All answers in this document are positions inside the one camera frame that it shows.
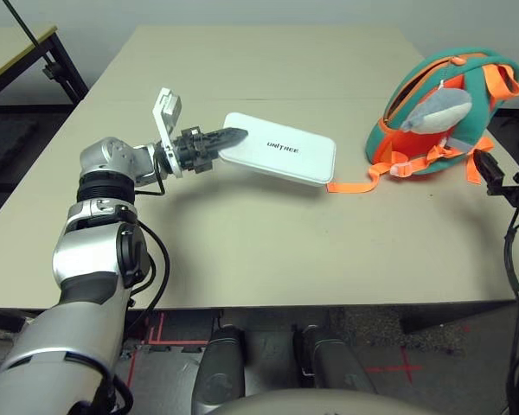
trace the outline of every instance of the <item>zipper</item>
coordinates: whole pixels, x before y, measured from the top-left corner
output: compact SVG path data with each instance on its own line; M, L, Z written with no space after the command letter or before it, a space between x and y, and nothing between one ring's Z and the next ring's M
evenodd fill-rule
M427 75L436 72L437 69L440 69L444 65L450 65L450 60L453 56L449 56L447 58L440 59L434 62L430 67L425 69L423 72L418 74L415 78L410 80L407 84L405 84L400 92L394 98L392 105L390 105L382 117L382 121L384 124L388 125L388 122L392 120L394 112L401 106L401 104L406 100L406 98L411 94L419 90L420 81L425 78Z

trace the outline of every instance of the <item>beige table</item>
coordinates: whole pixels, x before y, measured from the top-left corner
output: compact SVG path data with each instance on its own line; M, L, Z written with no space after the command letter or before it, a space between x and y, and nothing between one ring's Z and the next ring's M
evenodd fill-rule
M233 111L292 125L332 137L336 179L361 181L366 137L420 60L396 29L138 28L0 212L0 307L56 302L52 251L75 201L79 153L104 136L158 140L151 108L160 87L182 97L178 129L218 129ZM494 155L516 171L499 145ZM511 297L502 249L513 209L468 184L462 166L384 178L365 195L329 195L222 162L166 185L165 197L136 203L173 261L160 308ZM514 254L519 273L519 235Z
M61 87L74 104L87 94L88 88L80 77L67 51L56 34L58 28L42 23L29 28L40 45L35 48L20 27L0 28L0 91L48 52L61 67L58 77Z

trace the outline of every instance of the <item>unitree logo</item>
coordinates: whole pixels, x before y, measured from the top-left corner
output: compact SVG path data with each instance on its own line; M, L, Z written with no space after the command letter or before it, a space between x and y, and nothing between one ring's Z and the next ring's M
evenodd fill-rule
M292 147L289 147L288 145L272 143L271 141L267 142L267 147L273 147L277 150L290 151L291 153L298 153L298 149L294 149Z

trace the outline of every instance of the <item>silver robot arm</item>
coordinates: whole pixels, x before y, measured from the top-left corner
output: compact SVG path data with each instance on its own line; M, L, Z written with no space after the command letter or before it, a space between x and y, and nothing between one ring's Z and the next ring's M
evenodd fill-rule
M125 406L114 413L131 409L131 394L114 368L131 289L151 268L135 187L155 181L161 186L168 174L181 176L184 169L211 169L217 150L247 134L202 134L194 127L172 143L180 111L180 99L163 89L154 107L160 143L133 148L107 137L81 153L77 203L69 208L53 256L60 301L23 331L2 365L0 415L110 413L115 389Z

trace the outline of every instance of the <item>backpack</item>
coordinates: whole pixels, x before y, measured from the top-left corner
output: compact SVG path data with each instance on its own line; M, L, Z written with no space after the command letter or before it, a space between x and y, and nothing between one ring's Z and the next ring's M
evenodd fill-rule
M415 67L394 91L371 131L366 152L371 183L331 182L331 193L364 193L381 175L426 175L466 159L466 178L480 183L475 149L494 144L482 137L494 112L519 96L519 67L489 49L454 48Z

